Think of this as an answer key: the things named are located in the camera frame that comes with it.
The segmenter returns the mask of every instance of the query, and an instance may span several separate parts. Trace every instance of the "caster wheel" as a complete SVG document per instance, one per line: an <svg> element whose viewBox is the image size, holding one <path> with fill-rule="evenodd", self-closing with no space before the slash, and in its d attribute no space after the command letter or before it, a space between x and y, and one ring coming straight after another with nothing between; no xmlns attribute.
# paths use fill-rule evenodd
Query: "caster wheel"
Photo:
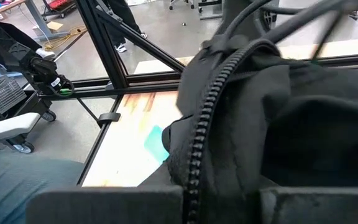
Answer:
<svg viewBox="0 0 358 224"><path fill-rule="evenodd" d="M13 147L19 152L26 153L26 154L33 152L35 149L35 147L29 142L25 142L23 144L16 144L13 145Z"/></svg>
<svg viewBox="0 0 358 224"><path fill-rule="evenodd" d="M46 121L52 122L56 120L56 114L51 110L47 110L47 112L42 115L42 118Z"/></svg>

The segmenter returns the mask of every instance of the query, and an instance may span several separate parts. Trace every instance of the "white sneaker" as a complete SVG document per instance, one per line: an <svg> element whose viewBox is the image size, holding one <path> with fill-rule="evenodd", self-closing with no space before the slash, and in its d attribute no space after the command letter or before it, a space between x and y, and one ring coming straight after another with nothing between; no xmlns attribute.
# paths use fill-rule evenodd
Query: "white sneaker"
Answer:
<svg viewBox="0 0 358 224"><path fill-rule="evenodd" d="M125 51L127 51L127 48L125 47L124 44L120 44L119 46L114 46L116 48L116 50L120 53L123 53Z"/></svg>
<svg viewBox="0 0 358 224"><path fill-rule="evenodd" d="M35 53L37 53L37 55L41 56L43 59L47 60L53 59L56 56L54 52L48 52L44 49L37 49Z"/></svg>
<svg viewBox="0 0 358 224"><path fill-rule="evenodd" d="M141 35L143 38L147 39L147 34L146 34L145 32L141 32L140 35Z"/></svg>

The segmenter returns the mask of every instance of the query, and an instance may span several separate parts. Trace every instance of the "metal basket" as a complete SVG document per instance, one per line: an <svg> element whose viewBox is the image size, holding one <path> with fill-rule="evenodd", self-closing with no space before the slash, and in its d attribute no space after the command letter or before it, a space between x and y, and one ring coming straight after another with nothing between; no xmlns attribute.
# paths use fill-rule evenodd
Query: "metal basket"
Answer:
<svg viewBox="0 0 358 224"><path fill-rule="evenodd" d="M17 82L7 76L0 77L0 113L3 114L25 99L25 93Z"/></svg>

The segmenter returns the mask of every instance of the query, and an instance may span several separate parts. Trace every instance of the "black backpack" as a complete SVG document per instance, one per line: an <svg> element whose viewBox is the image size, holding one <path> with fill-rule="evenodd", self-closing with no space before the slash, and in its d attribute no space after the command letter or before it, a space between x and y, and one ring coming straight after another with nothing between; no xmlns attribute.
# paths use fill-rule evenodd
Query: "black backpack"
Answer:
<svg viewBox="0 0 358 224"><path fill-rule="evenodd" d="M346 2L321 1L261 39L203 44L181 78L183 117L163 132L184 221L358 223L358 70L283 59L274 44Z"/></svg>

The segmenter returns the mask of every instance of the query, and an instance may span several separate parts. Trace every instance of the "concrete floor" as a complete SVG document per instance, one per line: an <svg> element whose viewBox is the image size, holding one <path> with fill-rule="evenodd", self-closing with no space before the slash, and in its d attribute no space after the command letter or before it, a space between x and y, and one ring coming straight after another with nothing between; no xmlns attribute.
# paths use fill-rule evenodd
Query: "concrete floor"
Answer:
<svg viewBox="0 0 358 224"><path fill-rule="evenodd" d="M40 6L40 0L34 0ZM282 7L306 7L311 1L281 0ZM168 1L155 2L132 6L131 10L136 21L143 31L149 35L149 39L159 47L172 54L174 57L192 56L197 53L202 41L210 38L220 24L220 19L200 21L197 10L191 10L185 3L178 1L174 10L168 10ZM25 32L29 22L20 14L11 17L13 23ZM277 24L287 20L287 16L279 16ZM318 31L326 23L327 18L318 19L298 31L290 38L279 43L285 45L303 45L316 43ZM59 19L64 23L66 30L82 23L78 11L75 11L65 19ZM345 28L340 29L332 40L358 39L358 23L350 18L344 21ZM127 52L120 54L129 73L133 73L136 65L144 60L153 60L149 54L127 43ZM71 80L83 78L106 77L106 71L94 48L90 35L85 34L58 60L58 72L66 75ZM108 112L113 100L110 98L85 100L85 103L99 116ZM55 101L51 109L56 112L58 119L53 123L40 121L34 131L29 135L36 147L34 154L59 159L69 159L84 162L99 128L89 114L81 107L79 102Z"/></svg>

